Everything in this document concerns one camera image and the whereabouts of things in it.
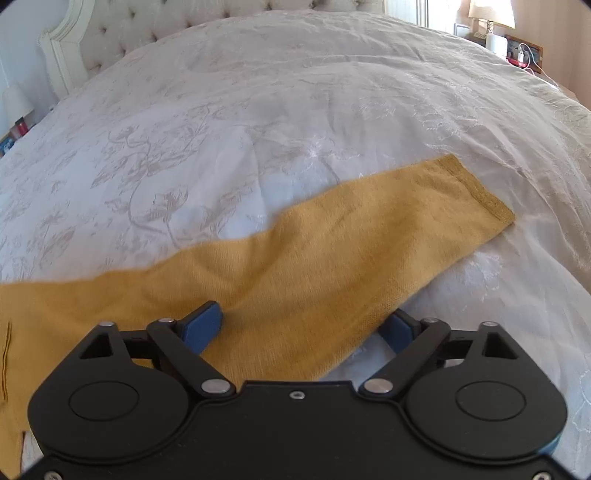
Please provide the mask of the yellow knit sweater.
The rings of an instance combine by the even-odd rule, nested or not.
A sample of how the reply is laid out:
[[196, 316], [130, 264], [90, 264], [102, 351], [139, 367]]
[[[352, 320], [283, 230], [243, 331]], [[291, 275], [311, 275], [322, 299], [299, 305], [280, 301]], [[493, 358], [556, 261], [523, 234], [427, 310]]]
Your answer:
[[232, 382], [317, 380], [435, 277], [514, 222], [452, 155], [348, 181], [269, 230], [183, 249], [145, 269], [1, 288], [1, 466], [20, 470], [28, 402], [102, 320], [126, 330], [208, 300], [204, 357]]

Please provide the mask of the white floral bedspread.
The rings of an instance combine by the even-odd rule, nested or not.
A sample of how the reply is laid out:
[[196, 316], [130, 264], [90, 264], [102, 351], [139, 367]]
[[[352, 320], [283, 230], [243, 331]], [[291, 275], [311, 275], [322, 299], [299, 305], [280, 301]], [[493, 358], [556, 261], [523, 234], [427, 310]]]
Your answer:
[[[145, 269], [447, 155], [515, 219], [399, 307], [502, 324], [564, 395], [556, 457], [587, 476], [590, 113], [451, 35], [369, 13], [267, 11], [137, 49], [2, 160], [1, 288]], [[324, 377], [383, 365], [376, 331]]]

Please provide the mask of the red cylindrical container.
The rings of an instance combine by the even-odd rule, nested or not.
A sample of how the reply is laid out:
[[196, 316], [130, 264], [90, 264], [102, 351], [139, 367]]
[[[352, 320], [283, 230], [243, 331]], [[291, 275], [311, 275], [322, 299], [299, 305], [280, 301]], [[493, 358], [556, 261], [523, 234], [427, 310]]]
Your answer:
[[29, 128], [28, 125], [26, 123], [26, 120], [21, 117], [19, 118], [16, 122], [15, 122], [15, 126], [19, 132], [19, 135], [21, 137], [25, 136], [28, 132], [29, 132]]

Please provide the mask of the cream tufted headboard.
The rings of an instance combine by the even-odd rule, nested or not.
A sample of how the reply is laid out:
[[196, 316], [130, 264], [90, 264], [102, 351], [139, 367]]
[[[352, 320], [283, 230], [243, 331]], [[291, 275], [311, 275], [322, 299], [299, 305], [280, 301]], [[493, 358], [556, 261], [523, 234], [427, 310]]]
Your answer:
[[384, 14], [384, 1], [70, 0], [58, 26], [39, 43], [49, 82], [62, 99], [142, 46], [209, 21], [271, 10]]

